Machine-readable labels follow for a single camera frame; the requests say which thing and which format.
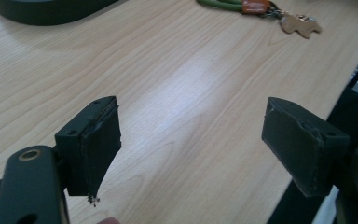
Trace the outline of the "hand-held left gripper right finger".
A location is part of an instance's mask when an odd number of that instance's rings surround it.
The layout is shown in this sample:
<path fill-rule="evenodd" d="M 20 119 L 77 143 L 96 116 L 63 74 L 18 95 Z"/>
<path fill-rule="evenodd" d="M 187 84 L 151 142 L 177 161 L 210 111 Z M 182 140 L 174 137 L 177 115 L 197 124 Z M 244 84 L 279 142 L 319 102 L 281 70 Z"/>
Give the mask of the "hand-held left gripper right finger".
<path fill-rule="evenodd" d="M 319 197 L 330 193 L 333 164 L 342 158 L 350 137 L 304 107 L 270 97 L 262 140 L 303 195 Z"/>

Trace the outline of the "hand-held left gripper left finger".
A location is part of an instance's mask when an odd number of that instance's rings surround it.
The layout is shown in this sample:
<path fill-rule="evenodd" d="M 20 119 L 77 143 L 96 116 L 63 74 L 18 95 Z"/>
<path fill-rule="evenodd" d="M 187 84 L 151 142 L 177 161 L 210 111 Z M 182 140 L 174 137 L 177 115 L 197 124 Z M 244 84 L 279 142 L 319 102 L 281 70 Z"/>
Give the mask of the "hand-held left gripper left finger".
<path fill-rule="evenodd" d="M 89 103 L 55 134 L 55 141 L 59 158 L 69 167 L 68 194 L 98 202 L 104 176 L 121 149 L 117 97 Z"/>

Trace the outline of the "tan bear-shaped key charm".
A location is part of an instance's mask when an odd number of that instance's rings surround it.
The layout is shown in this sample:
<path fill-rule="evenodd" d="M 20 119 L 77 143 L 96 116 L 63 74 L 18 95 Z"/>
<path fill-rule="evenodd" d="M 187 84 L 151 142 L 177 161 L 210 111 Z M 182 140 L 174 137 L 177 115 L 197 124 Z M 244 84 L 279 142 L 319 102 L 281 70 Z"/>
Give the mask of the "tan bear-shaped key charm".
<path fill-rule="evenodd" d="M 280 25 L 287 34 L 298 33 L 306 39 L 310 39 L 312 33 L 319 34 L 323 30 L 315 18 L 305 15 L 284 14 Z"/>

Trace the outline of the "black oval object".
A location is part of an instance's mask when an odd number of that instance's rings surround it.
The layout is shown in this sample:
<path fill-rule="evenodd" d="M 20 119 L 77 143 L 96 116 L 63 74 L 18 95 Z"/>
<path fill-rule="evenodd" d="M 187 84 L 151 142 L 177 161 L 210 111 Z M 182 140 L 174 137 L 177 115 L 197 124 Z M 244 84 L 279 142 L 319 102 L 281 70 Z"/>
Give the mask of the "black oval object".
<path fill-rule="evenodd" d="M 0 15 L 37 26 L 81 20 L 118 0 L 0 0 Z"/>

